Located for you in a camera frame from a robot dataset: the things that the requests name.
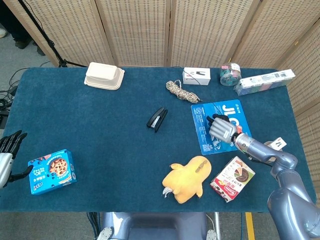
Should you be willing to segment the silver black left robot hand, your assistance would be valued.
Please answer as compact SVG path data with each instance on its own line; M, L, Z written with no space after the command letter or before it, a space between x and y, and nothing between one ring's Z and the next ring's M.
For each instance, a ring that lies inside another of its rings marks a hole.
M28 134L22 133L22 130L0 139L0 188L5 188L8 183L24 179L33 170L34 166L29 165L25 171L18 174L12 174L12 166L20 149L23 139Z

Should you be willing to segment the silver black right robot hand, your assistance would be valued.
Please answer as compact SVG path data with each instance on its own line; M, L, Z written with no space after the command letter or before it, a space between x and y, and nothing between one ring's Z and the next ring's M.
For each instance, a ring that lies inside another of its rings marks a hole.
M212 117L207 116L206 120L210 126L209 134L224 143L232 143L242 133L226 115L215 113Z

